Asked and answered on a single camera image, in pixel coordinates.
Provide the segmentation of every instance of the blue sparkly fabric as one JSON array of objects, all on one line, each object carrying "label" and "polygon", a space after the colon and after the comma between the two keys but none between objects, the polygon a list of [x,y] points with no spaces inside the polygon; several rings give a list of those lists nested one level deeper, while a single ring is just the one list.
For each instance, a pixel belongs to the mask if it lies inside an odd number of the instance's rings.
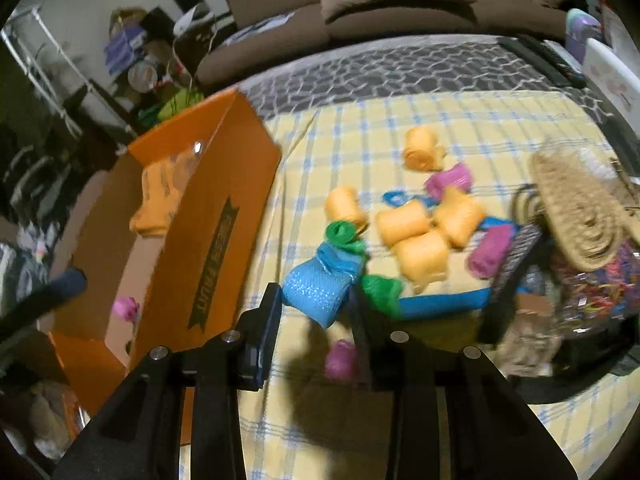
[{"label": "blue sparkly fabric", "polygon": [[329,328],[363,268],[364,257],[323,242],[315,257],[291,269],[284,279],[284,302]]}]

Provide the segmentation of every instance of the cardboard box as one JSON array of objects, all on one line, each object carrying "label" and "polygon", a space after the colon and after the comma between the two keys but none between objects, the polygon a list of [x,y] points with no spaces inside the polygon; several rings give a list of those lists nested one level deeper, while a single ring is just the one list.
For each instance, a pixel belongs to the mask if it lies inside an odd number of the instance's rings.
[{"label": "cardboard box", "polygon": [[[196,142],[204,152],[166,238],[137,237],[129,219],[142,203],[142,169]],[[72,258],[88,289],[56,312],[50,332],[90,414],[153,347],[194,348],[232,326],[279,161],[279,147],[235,90],[160,124],[117,161]],[[119,294],[144,298],[130,357],[132,324],[111,315]]]}]

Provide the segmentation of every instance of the black remote control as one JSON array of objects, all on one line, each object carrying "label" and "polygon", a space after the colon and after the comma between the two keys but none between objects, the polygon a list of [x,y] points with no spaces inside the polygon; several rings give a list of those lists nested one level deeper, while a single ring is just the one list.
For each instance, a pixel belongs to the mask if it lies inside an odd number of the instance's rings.
[{"label": "black remote control", "polygon": [[498,44],[532,65],[533,68],[546,76],[554,86],[559,88],[571,86],[569,80],[565,78],[556,67],[533,52],[531,49],[524,46],[524,44],[520,43],[518,40],[502,36],[498,38]]},{"label": "black remote control", "polygon": [[541,41],[532,38],[528,34],[517,34],[516,38],[524,44],[527,48],[546,59],[551,63],[558,71],[564,75],[574,88],[584,88],[587,86],[587,78],[573,68],[571,68],[560,55],[552,48],[549,48]]}]

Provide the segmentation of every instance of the bed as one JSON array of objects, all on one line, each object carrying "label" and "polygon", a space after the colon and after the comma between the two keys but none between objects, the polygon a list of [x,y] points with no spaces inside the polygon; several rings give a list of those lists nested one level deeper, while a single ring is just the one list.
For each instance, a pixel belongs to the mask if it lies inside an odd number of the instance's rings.
[{"label": "bed", "polygon": [[[374,41],[272,69],[240,88],[284,154],[256,242],[244,308],[256,307],[266,283],[282,282],[295,264],[314,254],[330,189],[356,187],[370,215],[384,207],[386,190],[421,190],[425,176],[404,170],[401,160],[402,135],[414,124],[439,127],[449,152],[446,167],[464,160],[476,179],[472,192],[495,216],[507,214],[511,194],[529,181],[527,158],[545,137],[612,153],[598,127],[611,112],[596,92],[554,88],[487,36]],[[397,276],[375,229],[364,237],[369,272]],[[454,272],[427,293],[479,288],[464,259],[464,253],[452,256]],[[444,320],[430,324],[422,336],[436,346],[460,348],[472,328],[473,319]],[[284,308],[268,383],[261,392],[239,394],[247,478],[384,478],[390,396],[331,383],[322,374],[331,343],[350,336],[341,322],[324,332],[297,310]],[[636,370],[625,377],[607,375],[566,402],[531,409],[578,477],[587,479],[639,402]],[[189,453],[189,447],[182,449],[185,479]]]}]

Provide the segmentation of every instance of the yellow plaid bedsheet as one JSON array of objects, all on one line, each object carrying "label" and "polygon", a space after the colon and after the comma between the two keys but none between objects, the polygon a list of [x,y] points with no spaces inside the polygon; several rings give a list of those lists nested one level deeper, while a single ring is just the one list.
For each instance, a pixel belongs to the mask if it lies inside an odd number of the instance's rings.
[{"label": "yellow plaid bedsheet", "polygon": [[[422,192],[427,175],[402,167],[404,133],[433,124],[446,146],[446,169],[464,162],[474,176],[472,193],[490,215],[508,216],[515,190],[530,182],[527,161],[545,137],[568,145],[611,148],[596,124],[558,92],[439,92],[335,105],[282,114],[267,128],[283,148],[254,261],[245,308],[256,307],[269,282],[312,257],[322,241],[324,200],[349,184],[373,219],[393,189]],[[376,230],[364,233],[369,272],[398,276],[396,261]],[[466,251],[478,242],[476,237]],[[486,286],[465,268],[466,253],[453,253],[449,279],[427,294]],[[322,376],[333,341],[350,337],[336,322],[323,331],[285,307],[270,379],[261,392],[239,394],[242,447],[251,480],[384,478],[391,398],[340,386]],[[567,454],[580,478],[588,478],[613,448],[640,400],[640,372],[606,376],[567,402],[532,410]],[[188,478],[188,448],[183,476]]]}]

